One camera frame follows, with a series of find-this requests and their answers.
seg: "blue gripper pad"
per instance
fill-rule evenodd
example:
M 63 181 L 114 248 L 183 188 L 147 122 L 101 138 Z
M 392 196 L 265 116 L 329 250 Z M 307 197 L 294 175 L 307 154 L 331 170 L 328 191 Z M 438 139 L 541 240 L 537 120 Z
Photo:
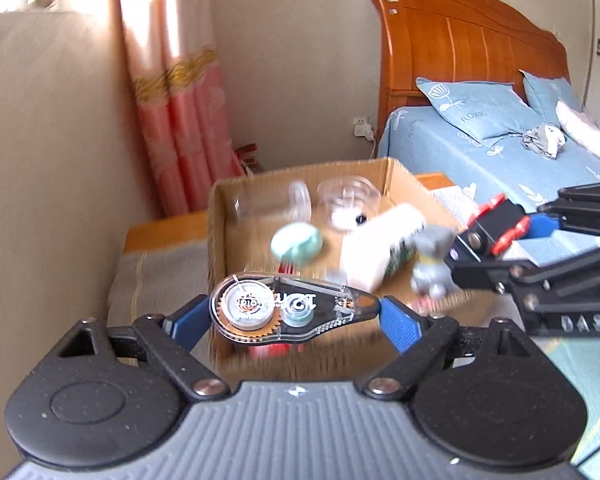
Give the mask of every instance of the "blue gripper pad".
M 382 298 L 380 327 L 395 349 L 402 354 L 422 337 L 423 322 L 420 316 L 394 298 Z
M 167 317 L 162 327 L 176 343 L 187 352 L 191 352 L 196 343 L 211 327 L 209 297 L 203 294 L 195 297 L 181 309 Z
M 531 224 L 529 231 L 523 238 L 548 238 L 554 231 L 560 229 L 560 221 L 544 213 L 533 213 L 529 215 Z

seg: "gray cloth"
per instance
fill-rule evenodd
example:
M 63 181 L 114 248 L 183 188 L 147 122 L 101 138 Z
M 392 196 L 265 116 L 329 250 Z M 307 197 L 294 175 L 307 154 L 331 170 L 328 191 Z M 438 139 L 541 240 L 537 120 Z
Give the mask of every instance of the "gray cloth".
M 550 124 L 541 124 L 522 135 L 522 145 L 544 158 L 556 158 L 564 148 L 564 134 Z
M 107 326 L 127 326 L 144 314 L 168 316 L 207 294 L 206 241 L 163 251 L 124 254 L 109 291 Z M 192 354 L 211 368 L 208 333 Z

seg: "screw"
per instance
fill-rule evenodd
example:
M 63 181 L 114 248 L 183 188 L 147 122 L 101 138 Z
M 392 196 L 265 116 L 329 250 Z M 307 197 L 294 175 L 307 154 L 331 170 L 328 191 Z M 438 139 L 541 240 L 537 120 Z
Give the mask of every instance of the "screw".
M 474 251 L 477 251 L 482 247 L 482 238 L 480 238 L 478 233 L 469 233 L 467 239 L 469 240 L 469 245 Z
M 215 397 L 228 389 L 229 386 L 220 379 L 201 379 L 193 383 L 193 391 L 202 397 Z
M 539 300 L 535 294 L 527 294 L 523 300 L 523 303 L 529 310 L 535 310 L 536 306 L 538 306 Z
M 523 272 L 524 269 L 519 265 L 514 265 L 509 269 L 509 274 L 511 274 L 514 278 L 519 278 L 520 276 L 522 276 Z
M 402 385 L 391 377 L 374 377 L 366 387 L 373 394 L 389 395 L 400 390 Z

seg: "cardboard box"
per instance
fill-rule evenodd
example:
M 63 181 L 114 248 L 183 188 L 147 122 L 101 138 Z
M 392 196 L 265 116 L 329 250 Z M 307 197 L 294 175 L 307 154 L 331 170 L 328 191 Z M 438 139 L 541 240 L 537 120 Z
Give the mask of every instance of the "cardboard box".
M 320 228 L 324 237 L 323 250 L 312 266 L 337 269 L 342 234 L 326 227 L 324 211 L 318 206 L 317 187 L 328 178 L 349 175 L 362 176 L 381 191 L 381 211 L 407 202 L 419 209 L 428 223 L 464 228 L 392 158 L 331 162 L 223 180 L 216 183 L 209 201 L 209 290 L 232 272 L 241 272 L 254 261 L 268 258 L 271 237 L 280 227 L 275 221 L 238 224 L 233 220 L 232 199 L 241 192 L 266 196 L 294 180 L 304 180 L 307 184 L 312 198 L 312 223 Z M 375 294 L 392 295 L 405 304 L 412 303 L 415 298 L 410 287 L 410 272 L 410 266 L 399 270 Z M 446 312 L 461 324 L 476 325 L 485 319 L 492 303 L 490 292 L 461 291 L 435 304 L 421 304 L 420 310 Z M 234 346 L 213 332 L 210 352 L 216 370 L 231 384 L 240 380 L 353 380 L 377 372 L 396 357 L 377 319 L 332 330 L 307 343 L 303 351 L 258 360 L 250 358 L 244 348 Z

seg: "toy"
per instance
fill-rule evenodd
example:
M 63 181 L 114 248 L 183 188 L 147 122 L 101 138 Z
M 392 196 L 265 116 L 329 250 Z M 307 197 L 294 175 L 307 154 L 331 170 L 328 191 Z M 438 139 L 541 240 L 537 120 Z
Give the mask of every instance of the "toy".
M 428 294 L 436 300 L 458 290 L 445 263 L 455 240 L 455 229 L 439 225 L 424 226 L 410 238 L 418 259 L 411 273 L 411 288 L 416 294 Z

